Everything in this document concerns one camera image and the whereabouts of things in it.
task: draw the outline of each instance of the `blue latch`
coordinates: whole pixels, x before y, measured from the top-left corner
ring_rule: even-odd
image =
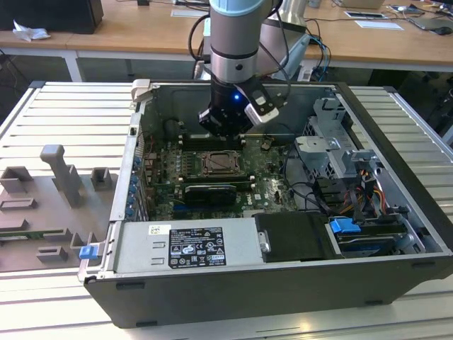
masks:
[[[358,225],[352,222],[352,218],[336,218],[330,222],[333,233],[337,232],[361,232]]]
[[[81,260],[96,260],[98,258],[99,246],[83,246],[80,248],[79,258]]]

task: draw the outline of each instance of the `warning label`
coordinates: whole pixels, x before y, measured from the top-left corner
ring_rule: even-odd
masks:
[[[227,264],[221,227],[171,229],[168,251],[168,265],[172,269]]]

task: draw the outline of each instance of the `barcode sticker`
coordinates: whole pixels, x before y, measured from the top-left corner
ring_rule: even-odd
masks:
[[[171,225],[150,225],[149,235],[168,235],[170,234]]]

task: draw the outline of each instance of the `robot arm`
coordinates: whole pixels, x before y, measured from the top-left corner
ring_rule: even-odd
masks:
[[[216,136],[234,137],[278,116],[285,104],[256,76],[260,29],[278,0],[210,0],[211,103],[200,124]]]

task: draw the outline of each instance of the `laptop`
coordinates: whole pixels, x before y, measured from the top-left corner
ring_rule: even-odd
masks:
[[[435,30],[441,27],[450,27],[453,30],[453,21],[451,20],[429,18],[408,18],[408,20],[422,30]]]

